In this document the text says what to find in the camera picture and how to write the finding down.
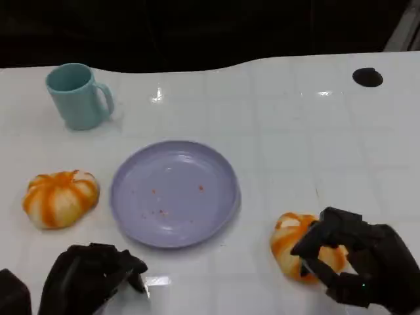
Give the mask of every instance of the dark background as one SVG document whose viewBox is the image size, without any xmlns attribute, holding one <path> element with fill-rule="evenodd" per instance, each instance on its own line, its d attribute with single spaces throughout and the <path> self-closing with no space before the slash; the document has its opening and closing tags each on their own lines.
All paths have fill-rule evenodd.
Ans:
<svg viewBox="0 0 420 315">
<path fill-rule="evenodd" d="M 120 72 L 382 51 L 408 0 L 0 0 L 0 68 Z"/>
</svg>

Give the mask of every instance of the plate rim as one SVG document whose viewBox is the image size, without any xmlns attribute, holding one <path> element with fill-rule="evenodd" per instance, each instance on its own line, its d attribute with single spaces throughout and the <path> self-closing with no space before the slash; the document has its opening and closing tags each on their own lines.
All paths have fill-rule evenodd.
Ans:
<svg viewBox="0 0 420 315">
<path fill-rule="evenodd" d="M 179 245 L 161 245 L 161 244 L 158 244 L 158 243 L 154 243 L 152 241 L 140 240 L 138 237 L 132 235 L 132 233 L 127 231 L 122 226 L 121 220 L 118 219 L 117 211 L 114 207 L 114 201 L 115 201 L 114 195 L 115 195 L 115 190 L 116 190 L 117 178 L 120 177 L 120 175 L 123 172 L 123 169 L 126 168 L 125 166 L 127 164 L 130 164 L 130 162 L 132 160 L 134 160 L 136 158 L 136 156 L 140 155 L 144 151 L 147 151 L 147 150 L 150 150 L 153 147 L 162 146 L 162 145 L 165 145 L 165 144 L 168 144 L 168 143 L 193 144 L 195 146 L 202 146 L 202 147 L 206 148 L 207 150 L 210 150 L 210 151 L 213 151 L 214 153 L 216 153 L 216 155 L 218 155 L 222 159 L 222 161 L 228 166 L 228 168 L 232 172 L 232 178 L 234 179 L 234 188 L 235 188 L 235 192 L 234 192 L 235 193 L 235 201 L 234 201 L 231 209 L 229 210 L 227 216 L 222 220 L 222 222 L 219 223 L 218 225 L 216 225 L 216 227 L 214 229 L 210 230 L 210 232 L 203 234 L 203 236 L 197 238 L 196 240 L 186 241 L 185 243 L 181 243 Z M 241 189 L 240 189 L 240 185 L 239 185 L 239 180 L 238 180 L 238 177 L 236 176 L 236 173 L 235 173 L 235 170 L 234 170 L 233 166 L 229 163 L 229 161 L 220 152 L 218 152 L 217 150 L 215 150 L 214 148 L 212 148 L 212 147 L 210 147 L 206 144 L 202 144 L 202 143 L 196 142 L 196 141 L 191 141 L 191 140 L 164 140 L 164 141 L 151 143 L 151 144 L 137 150 L 136 152 L 131 154 L 118 167 L 117 171 L 114 173 L 114 176 L 112 177 L 112 182 L 111 182 L 111 186 L 110 186 L 109 204 L 110 204 L 110 207 L 111 207 L 112 216 L 113 216 L 114 220 L 117 222 L 118 228 L 121 230 L 121 232 L 123 232 L 123 234 L 125 234 L 126 236 L 128 236 L 132 240 L 135 240 L 136 242 L 142 243 L 142 244 L 150 246 L 150 247 L 158 247 L 158 248 L 163 248 L 163 249 L 176 249 L 176 248 L 189 247 L 189 246 L 192 246 L 192 245 L 202 243 L 205 240 L 208 240 L 209 238 L 213 237 L 217 232 L 219 232 L 224 226 L 226 226 L 226 224 L 232 219 L 232 217 L 240 210 L 241 204 L 242 204 L 242 193 L 241 193 Z"/>
</svg>

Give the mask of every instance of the pumpkin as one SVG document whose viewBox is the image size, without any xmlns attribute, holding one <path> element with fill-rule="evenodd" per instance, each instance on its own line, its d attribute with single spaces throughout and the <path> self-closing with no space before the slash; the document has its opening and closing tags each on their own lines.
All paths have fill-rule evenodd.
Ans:
<svg viewBox="0 0 420 315">
<path fill-rule="evenodd" d="M 293 256 L 290 251 L 305 235 L 312 221 L 317 220 L 313 215 L 297 215 L 285 213 L 277 221 L 275 230 L 270 239 L 271 252 L 277 260 L 282 272 L 299 282 L 313 284 L 318 279 L 311 273 L 301 277 L 301 259 Z M 318 258 L 328 264 L 334 271 L 341 271 L 346 263 L 347 251 L 344 246 L 336 249 L 321 247 Z"/>
<path fill-rule="evenodd" d="M 75 170 L 36 176 L 22 205 L 37 227 L 63 228 L 94 207 L 98 198 L 99 185 L 93 175 Z"/>
</svg>

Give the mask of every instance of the mug handle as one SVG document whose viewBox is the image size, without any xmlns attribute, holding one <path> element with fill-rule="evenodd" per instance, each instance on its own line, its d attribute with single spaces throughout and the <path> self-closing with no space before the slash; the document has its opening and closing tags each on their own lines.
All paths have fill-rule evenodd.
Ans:
<svg viewBox="0 0 420 315">
<path fill-rule="evenodd" d="M 111 116 L 115 107 L 114 100 L 112 99 L 111 90 L 105 84 L 102 84 L 102 83 L 94 82 L 93 85 L 104 93 L 106 105 L 108 106 L 108 117 Z"/>
</svg>

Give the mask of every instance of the black hole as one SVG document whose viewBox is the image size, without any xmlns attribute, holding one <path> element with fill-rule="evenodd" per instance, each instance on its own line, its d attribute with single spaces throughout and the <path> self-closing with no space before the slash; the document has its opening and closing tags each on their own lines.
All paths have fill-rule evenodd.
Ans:
<svg viewBox="0 0 420 315">
<path fill-rule="evenodd" d="M 353 72 L 353 80 L 363 87 L 378 87 L 382 84 L 381 74 L 374 68 L 362 68 Z"/>
</svg>

